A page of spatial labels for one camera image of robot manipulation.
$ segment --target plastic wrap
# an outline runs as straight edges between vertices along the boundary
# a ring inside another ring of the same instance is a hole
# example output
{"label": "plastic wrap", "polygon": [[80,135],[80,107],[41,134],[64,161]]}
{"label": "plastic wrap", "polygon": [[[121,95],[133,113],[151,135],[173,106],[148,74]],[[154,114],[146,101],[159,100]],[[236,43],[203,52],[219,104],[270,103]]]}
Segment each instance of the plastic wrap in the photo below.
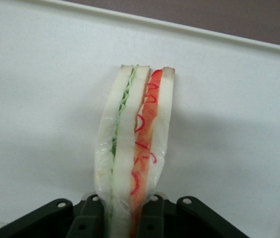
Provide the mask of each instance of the plastic wrap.
{"label": "plastic wrap", "polygon": [[95,189],[107,237],[134,237],[142,206],[164,165],[174,69],[122,66],[109,95],[95,151]]}

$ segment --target red pepper strip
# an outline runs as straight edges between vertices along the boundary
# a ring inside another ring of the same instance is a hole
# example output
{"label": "red pepper strip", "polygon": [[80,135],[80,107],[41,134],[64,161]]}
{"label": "red pepper strip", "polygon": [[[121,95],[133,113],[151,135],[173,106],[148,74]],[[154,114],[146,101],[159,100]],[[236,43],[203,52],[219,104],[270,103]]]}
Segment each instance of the red pepper strip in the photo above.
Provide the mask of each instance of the red pepper strip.
{"label": "red pepper strip", "polygon": [[140,126],[138,129],[136,129],[136,131],[135,131],[136,133],[137,133],[138,131],[142,130],[143,127],[145,126],[145,119],[144,119],[144,117],[143,117],[141,114],[138,114],[138,117],[141,119],[142,124],[141,124],[141,126]]}
{"label": "red pepper strip", "polygon": [[141,129],[136,130],[136,142],[134,151],[134,166],[132,169],[131,181],[131,213],[133,224],[131,229],[131,237],[135,237],[136,228],[139,222],[142,206],[146,196],[146,181],[149,172],[150,156],[154,157],[156,163],[156,156],[151,153],[152,135],[153,135],[153,121],[158,113],[158,98],[159,87],[162,77],[162,70],[156,70],[152,74],[147,85],[146,95],[142,105],[142,123]]}

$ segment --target black plastic bracket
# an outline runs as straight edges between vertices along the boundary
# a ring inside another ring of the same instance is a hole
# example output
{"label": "black plastic bracket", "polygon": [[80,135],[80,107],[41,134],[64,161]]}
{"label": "black plastic bracket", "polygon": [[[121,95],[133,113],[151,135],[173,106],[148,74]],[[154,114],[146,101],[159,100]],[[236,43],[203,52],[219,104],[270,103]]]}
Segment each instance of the black plastic bracket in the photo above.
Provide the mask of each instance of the black plastic bracket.
{"label": "black plastic bracket", "polygon": [[[54,200],[0,228],[0,238],[103,238],[104,208],[97,195],[75,206]],[[174,204],[159,195],[142,210],[136,238],[248,238],[195,197]]]}

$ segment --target white surface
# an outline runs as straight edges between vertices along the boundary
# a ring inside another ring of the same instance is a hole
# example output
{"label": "white surface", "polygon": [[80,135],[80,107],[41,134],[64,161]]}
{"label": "white surface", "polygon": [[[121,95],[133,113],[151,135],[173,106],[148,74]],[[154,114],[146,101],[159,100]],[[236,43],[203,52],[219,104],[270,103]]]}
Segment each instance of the white surface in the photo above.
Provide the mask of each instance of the white surface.
{"label": "white surface", "polygon": [[121,64],[176,68],[157,186],[280,237],[280,47],[64,2],[0,0],[0,225],[93,191]]}

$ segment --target screw hole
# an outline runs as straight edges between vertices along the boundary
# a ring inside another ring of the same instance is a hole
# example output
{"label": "screw hole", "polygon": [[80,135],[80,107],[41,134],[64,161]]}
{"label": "screw hole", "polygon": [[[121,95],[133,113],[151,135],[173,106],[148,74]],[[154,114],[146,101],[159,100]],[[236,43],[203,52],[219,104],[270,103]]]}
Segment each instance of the screw hole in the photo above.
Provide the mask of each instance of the screw hole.
{"label": "screw hole", "polygon": [[153,201],[153,202],[158,201],[158,199],[159,199],[159,198],[158,198],[158,197],[156,197],[156,196],[154,196],[154,195],[151,197],[151,201]]}
{"label": "screw hole", "polygon": [[154,230],[154,226],[153,226],[153,225],[148,225],[148,230],[149,230],[149,231]]}
{"label": "screw hole", "polygon": [[66,203],[65,203],[65,202],[60,202],[59,204],[57,204],[57,207],[58,207],[58,208],[62,208],[62,207],[64,207],[64,206],[66,206]]}
{"label": "screw hole", "polygon": [[189,204],[192,203],[192,201],[191,201],[189,198],[184,198],[184,199],[183,199],[183,203],[189,205]]}
{"label": "screw hole", "polygon": [[82,230],[86,229],[86,226],[85,226],[84,224],[81,224],[81,225],[78,227],[78,229],[82,231]]}

